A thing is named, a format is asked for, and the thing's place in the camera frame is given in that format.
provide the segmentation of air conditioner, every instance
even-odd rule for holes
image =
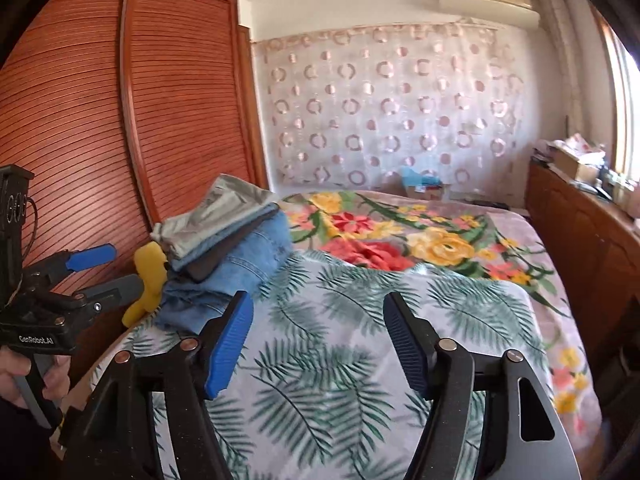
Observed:
[[[531,0],[440,0],[440,9],[522,28],[538,28],[540,22]]]

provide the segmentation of black cable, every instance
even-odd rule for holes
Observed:
[[[38,208],[36,207],[35,200],[28,196],[27,202],[31,203],[31,205],[33,206],[33,233],[31,233],[31,240],[29,241],[29,245],[27,245],[27,248],[22,255],[23,261],[29,255],[29,251],[31,251],[33,243],[36,241],[36,232],[38,231]]]

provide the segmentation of silver bolt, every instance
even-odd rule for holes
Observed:
[[[512,363],[519,363],[524,360],[524,355],[517,350],[507,350],[507,359]]]
[[[116,361],[119,365],[126,363],[129,359],[131,359],[131,354],[126,350],[120,350],[114,357],[113,360]]]
[[[183,339],[180,341],[180,348],[185,352],[189,352],[191,350],[195,350],[198,347],[198,340],[190,337],[188,339]]]
[[[448,337],[444,337],[440,341],[438,341],[438,346],[447,352],[453,352],[456,348],[458,348],[458,343],[453,341],[453,339],[449,339]]]

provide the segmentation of blue gripper pad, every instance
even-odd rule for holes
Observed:
[[[251,323],[254,322],[254,300],[246,292],[237,292],[234,300],[238,295],[240,297],[236,308],[211,352],[209,376],[205,383],[205,391],[209,399],[214,399],[229,386],[242,345],[249,333]]]
[[[66,268],[73,272],[91,269],[98,265],[107,264],[116,259],[116,248],[111,244],[92,247],[84,251],[71,253],[66,261]]]
[[[426,379],[428,373],[426,355],[415,340],[405,319],[406,316],[411,316],[412,319],[415,319],[411,310],[402,299],[402,296],[392,293],[385,296],[382,304],[382,315],[409,387],[420,393],[421,396],[427,396],[429,385]]]

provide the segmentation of bed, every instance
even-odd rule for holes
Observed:
[[[402,478],[429,405],[408,388],[383,328],[390,290],[471,351],[521,349],[554,398],[578,461],[591,454],[601,414],[590,370],[561,280],[523,217],[376,192],[297,194],[280,205],[296,251],[261,290],[231,384],[209,403],[236,478]],[[144,356],[179,339],[147,317],[67,402],[82,407],[120,349]],[[178,478],[155,395],[163,470]],[[473,476],[482,408],[474,394],[460,480]]]

